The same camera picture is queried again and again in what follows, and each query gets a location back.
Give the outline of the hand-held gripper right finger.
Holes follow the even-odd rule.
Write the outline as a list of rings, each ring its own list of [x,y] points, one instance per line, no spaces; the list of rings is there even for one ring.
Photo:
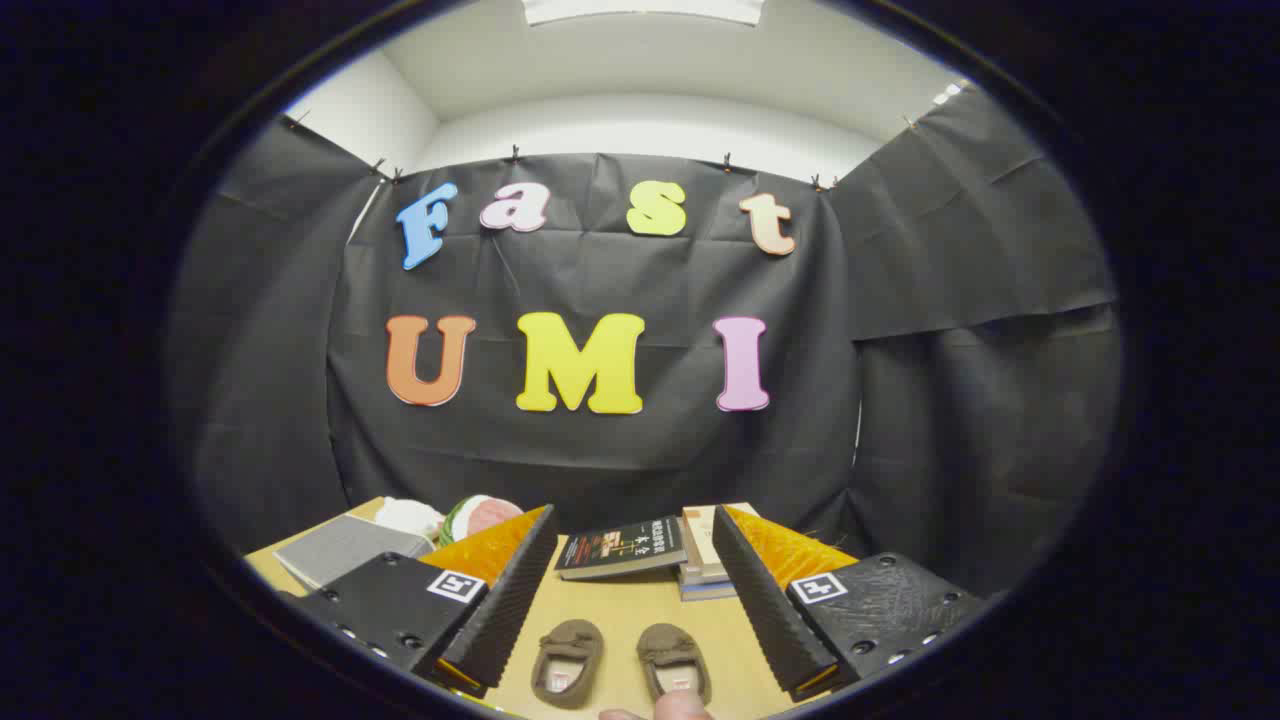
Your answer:
[[[988,603],[901,553],[855,559],[728,505],[716,507],[713,544],[794,701],[914,659]]]

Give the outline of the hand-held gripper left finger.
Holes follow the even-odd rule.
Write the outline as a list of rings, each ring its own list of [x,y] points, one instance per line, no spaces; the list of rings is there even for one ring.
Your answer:
[[[543,505],[422,559],[371,555],[291,605],[381,664],[484,697],[506,665],[557,546]]]

